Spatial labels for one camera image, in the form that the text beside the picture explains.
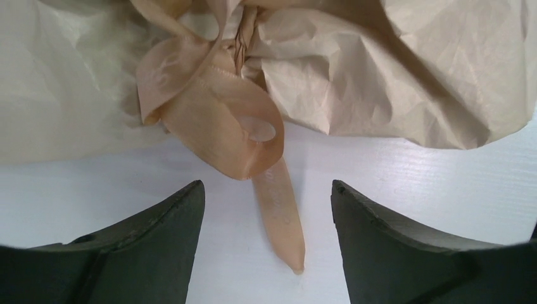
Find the crumpled paper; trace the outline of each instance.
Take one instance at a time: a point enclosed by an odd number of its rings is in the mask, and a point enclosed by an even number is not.
[[[291,122],[335,136],[470,149],[532,117],[536,1],[295,2],[258,17],[243,68]],[[217,31],[203,1],[182,21],[204,35]],[[142,126],[134,77],[164,37],[128,0],[0,3],[0,163],[166,138],[162,126]]]

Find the peach ribbon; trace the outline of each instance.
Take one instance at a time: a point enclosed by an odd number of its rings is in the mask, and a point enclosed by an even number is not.
[[[305,242],[282,157],[283,120],[270,96],[241,78],[257,7],[282,8],[292,1],[248,1],[233,43],[223,41],[222,35],[240,0],[205,1],[218,23],[214,41],[177,21],[191,0],[131,0],[145,19],[174,35],[152,48],[137,68],[143,122],[161,121],[194,154],[224,175],[252,179],[276,255],[301,273]]]

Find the white table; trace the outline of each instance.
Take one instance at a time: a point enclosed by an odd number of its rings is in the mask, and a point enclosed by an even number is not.
[[[492,243],[527,240],[537,219],[537,122],[472,151],[326,137],[293,125],[286,144],[306,237],[302,276],[271,252],[251,183],[224,177],[175,140],[122,155],[0,167],[0,243],[67,243],[201,179],[206,212],[188,304],[345,304],[333,179],[426,225]]]

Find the wrinkled paper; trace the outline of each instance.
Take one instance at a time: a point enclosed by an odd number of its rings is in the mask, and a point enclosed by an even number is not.
[[[200,2],[182,21],[215,35]],[[243,76],[286,120],[325,134],[476,148],[532,117],[536,14],[532,0],[297,0],[258,17]],[[167,35],[128,0],[2,1],[0,163],[167,138],[142,125],[135,78]]]

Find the ribbon bow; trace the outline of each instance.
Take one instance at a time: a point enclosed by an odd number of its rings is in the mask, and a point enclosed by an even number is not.
[[[177,21],[191,0],[131,2],[149,22],[174,35],[151,49],[137,68],[144,124],[161,121],[218,171],[237,180],[251,179],[276,255],[301,273],[305,243],[282,157],[283,119],[261,87],[241,78],[258,8],[273,10],[292,1],[206,0],[218,23],[214,41]],[[241,4],[245,7],[236,38],[223,41],[225,25]]]

